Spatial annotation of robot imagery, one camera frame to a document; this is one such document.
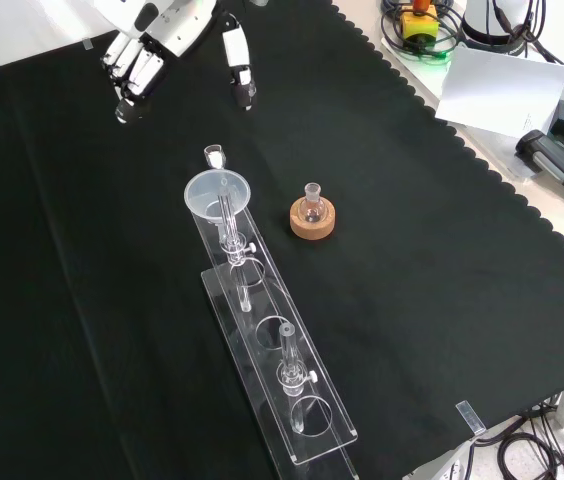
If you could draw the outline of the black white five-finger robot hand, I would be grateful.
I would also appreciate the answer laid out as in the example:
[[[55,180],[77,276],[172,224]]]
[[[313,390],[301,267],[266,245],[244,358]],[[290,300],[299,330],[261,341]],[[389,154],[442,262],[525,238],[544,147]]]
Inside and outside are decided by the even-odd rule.
[[[181,59],[221,23],[230,85],[237,105],[250,110],[256,96],[247,37],[238,18],[219,1],[104,0],[95,10],[117,36],[100,59],[118,96],[117,120],[143,116],[148,98],[166,71],[166,55]]]

